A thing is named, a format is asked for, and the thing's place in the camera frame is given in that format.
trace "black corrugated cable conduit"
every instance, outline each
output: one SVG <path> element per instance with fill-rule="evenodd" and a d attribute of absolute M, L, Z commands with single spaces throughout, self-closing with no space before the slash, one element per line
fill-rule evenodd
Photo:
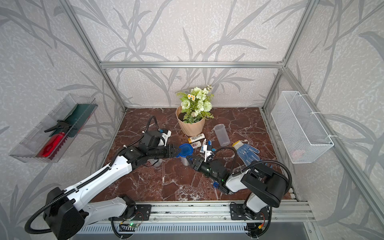
<path fill-rule="evenodd" d="M 291 188 L 291 185 L 292 185 L 292 175 L 291 175 L 291 172 L 289 171 L 289 169 L 284 164 L 282 164 L 280 162 L 277 162 L 277 161 L 271 161 L 271 160 L 254 162 L 254 163 L 251 163 L 249 166 L 245 167 L 244 169 L 242 169 L 241 172 L 244 172 L 244 171 L 246 171 L 246 170 L 250 169 L 251 167 L 254 167 L 254 166 L 258 165 L 258 164 L 265 164 L 265 163 L 271 163 L 271 164 L 279 165 L 287 173 L 288 183 L 287 183 L 287 187 L 285 188 L 285 191 L 284 191 L 284 195 L 285 195 L 289 191 L 289 189 Z M 272 220 L 272 207 L 270 206 L 270 208 L 269 208 L 268 223 L 267 223 L 265 229 L 263 230 L 263 232 L 260 235 L 257 235 L 256 238 L 259 238 L 261 235 L 263 235 L 268 230 L 269 226 L 271 225 L 271 220 Z"/>

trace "blue lid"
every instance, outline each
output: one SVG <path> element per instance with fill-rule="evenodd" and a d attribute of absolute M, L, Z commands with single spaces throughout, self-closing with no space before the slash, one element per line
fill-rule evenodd
<path fill-rule="evenodd" d="M 193 147 L 188 143 L 181 144 L 179 148 L 180 153 L 177 155 L 177 157 L 186 157 L 193 154 Z"/>

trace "small bottle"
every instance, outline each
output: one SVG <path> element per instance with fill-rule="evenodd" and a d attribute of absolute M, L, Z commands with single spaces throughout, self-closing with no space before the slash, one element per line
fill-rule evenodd
<path fill-rule="evenodd" d="M 200 141 L 194 142 L 194 143 L 191 143 L 190 145 L 192 146 L 193 149 L 195 149 L 195 148 L 201 147 L 201 142 Z"/>
<path fill-rule="evenodd" d="M 207 139 L 204 139 L 203 144 L 201 145 L 200 153 L 204 153 L 204 145 L 207 143 Z"/>
<path fill-rule="evenodd" d="M 201 133 L 201 134 L 199 134 L 199 135 L 190 137 L 190 138 L 188 139 L 188 142 L 191 144 L 191 143 L 196 142 L 197 140 L 200 140 L 200 139 L 203 139 L 203 138 L 205 138 L 204 133 Z"/>

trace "red wire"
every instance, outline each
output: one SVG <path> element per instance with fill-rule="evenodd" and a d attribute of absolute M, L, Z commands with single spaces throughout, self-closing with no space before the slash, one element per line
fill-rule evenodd
<path fill-rule="evenodd" d="M 261 213 L 261 214 L 263 215 L 263 219 L 264 219 L 264 222 L 263 222 L 262 225 L 264 225 L 264 223 L 265 223 L 265 216 L 264 216 L 264 213 Z"/>

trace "vent grille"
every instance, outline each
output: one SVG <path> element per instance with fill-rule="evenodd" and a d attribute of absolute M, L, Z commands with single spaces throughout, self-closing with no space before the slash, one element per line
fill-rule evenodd
<path fill-rule="evenodd" d="M 244 233 L 245 223 L 142 223 L 137 228 L 124 228 L 134 233 Z M 113 233 L 108 223 L 94 223 L 77 234 Z"/>

